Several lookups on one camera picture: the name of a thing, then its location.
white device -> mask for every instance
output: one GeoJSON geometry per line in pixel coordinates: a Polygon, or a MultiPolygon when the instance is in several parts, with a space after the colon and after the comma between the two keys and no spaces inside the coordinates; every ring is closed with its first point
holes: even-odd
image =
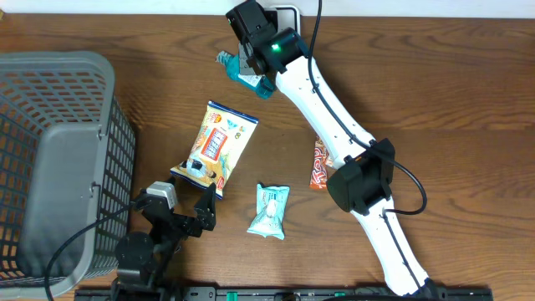
{"type": "MultiPolygon", "coordinates": [[[[374,137],[363,129],[348,111],[342,106],[336,95],[329,88],[318,66],[312,59],[313,76],[321,94],[334,111],[360,141],[369,145],[374,137]]],[[[301,110],[307,121],[314,128],[318,136],[324,142],[333,158],[334,168],[340,168],[345,164],[344,158],[349,155],[353,158],[362,154],[365,149],[351,141],[342,127],[329,113],[318,95],[313,91],[308,76],[308,59],[301,56],[286,65],[287,71],[277,73],[276,85],[294,104],[301,110]]],[[[357,218],[364,228],[368,239],[371,241],[385,273],[385,281],[388,287],[396,294],[403,296],[418,291],[409,269],[405,266],[403,258],[398,251],[390,230],[383,219],[385,209],[393,209],[394,200],[382,199],[369,209],[369,215],[363,216],[355,211],[351,213],[357,218]]],[[[419,285],[423,287],[428,275],[416,260],[409,243],[405,238],[401,226],[395,214],[387,214],[392,232],[405,255],[410,269],[415,275],[419,285]]]]}

red candy wrapper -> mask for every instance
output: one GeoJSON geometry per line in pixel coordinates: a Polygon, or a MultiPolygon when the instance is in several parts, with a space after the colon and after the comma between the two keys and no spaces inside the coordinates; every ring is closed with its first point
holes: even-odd
{"type": "Polygon", "coordinates": [[[327,188],[327,167],[325,166],[328,160],[329,153],[327,147],[319,137],[316,137],[314,147],[314,165],[312,175],[310,176],[310,188],[323,190],[327,188]]]}

light blue packet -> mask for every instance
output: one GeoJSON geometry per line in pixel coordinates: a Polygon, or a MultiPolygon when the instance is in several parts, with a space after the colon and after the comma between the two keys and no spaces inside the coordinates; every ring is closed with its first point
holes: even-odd
{"type": "Polygon", "coordinates": [[[257,217],[254,218],[247,232],[264,237],[274,236],[283,240],[284,209],[289,193],[290,187],[288,186],[262,187],[258,184],[257,217]]]}

basket bottom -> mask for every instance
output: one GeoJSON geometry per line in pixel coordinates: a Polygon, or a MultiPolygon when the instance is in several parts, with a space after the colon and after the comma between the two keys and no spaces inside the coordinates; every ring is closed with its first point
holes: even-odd
{"type": "MultiPolygon", "coordinates": [[[[44,276],[56,250],[87,225],[97,156],[98,124],[57,124],[39,142],[17,252],[26,276],[44,276]]],[[[78,265],[84,236],[72,242],[54,264],[52,277],[68,276],[78,265]]]]}

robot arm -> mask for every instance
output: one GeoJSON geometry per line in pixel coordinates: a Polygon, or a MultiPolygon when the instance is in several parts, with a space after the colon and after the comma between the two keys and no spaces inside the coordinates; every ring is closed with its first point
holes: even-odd
{"type": "MultiPolygon", "coordinates": [[[[394,208],[388,186],[393,166],[351,141],[315,94],[308,75],[308,50],[295,31],[287,28],[277,33],[255,1],[238,5],[227,18],[238,39],[249,43],[253,49],[252,54],[247,55],[249,66],[257,74],[275,76],[277,87],[301,110],[327,146],[334,167],[338,169],[327,183],[329,193],[340,208],[351,212],[364,228],[381,261],[387,285],[398,295],[418,293],[418,286],[426,284],[427,273],[416,261],[395,215],[386,216],[384,212],[394,208]]],[[[312,62],[314,80],[342,123],[359,141],[393,159],[394,147],[387,140],[377,143],[351,117],[321,76],[315,61],[312,62]]]]}

